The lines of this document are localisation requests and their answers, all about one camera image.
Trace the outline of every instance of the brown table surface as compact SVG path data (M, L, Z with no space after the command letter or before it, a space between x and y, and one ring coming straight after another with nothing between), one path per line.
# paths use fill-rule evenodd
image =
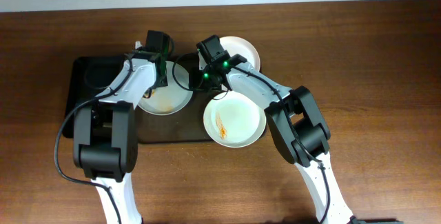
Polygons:
M72 62L130 51L162 30L178 53L211 34L250 41L265 74L307 86L331 129L342 195L361 218L441 220L441 0L0 14L0 223L104 223L96 190L56 172ZM83 178L63 139L61 166ZM141 145L133 173L148 223L272 223L315 216L270 133Z

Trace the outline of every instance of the tabletop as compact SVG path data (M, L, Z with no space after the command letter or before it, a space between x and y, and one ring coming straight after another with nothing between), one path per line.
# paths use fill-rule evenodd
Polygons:
M53 161L72 63L130 51L148 30L176 52L242 37L274 81L309 88L331 130L331 162L360 219L441 219L441 0L0 14L0 222L104 223L93 187ZM62 139L60 164L84 178ZM305 182L269 132L241 149L140 145L133 188L146 223L301 223Z

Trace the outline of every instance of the wooden table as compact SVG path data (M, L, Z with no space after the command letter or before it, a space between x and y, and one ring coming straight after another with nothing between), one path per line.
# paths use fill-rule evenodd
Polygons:
M269 78L314 94L356 216L440 222L441 1L402 0L0 14L1 223L105 222L96 190L57 174L54 138L73 60L130 51L147 30L170 34L178 53L211 34L250 41ZM71 140L60 153L83 178ZM270 133L242 149L141 145L133 187L148 223L315 215Z

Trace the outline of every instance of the food residue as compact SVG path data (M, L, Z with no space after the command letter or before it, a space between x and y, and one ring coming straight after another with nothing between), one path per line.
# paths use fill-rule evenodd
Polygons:
M219 115L219 113L216 113L216 125L218 126L219 135L220 135L221 139L225 139L227 137L227 130L223 126L222 120L220 117L221 116Z

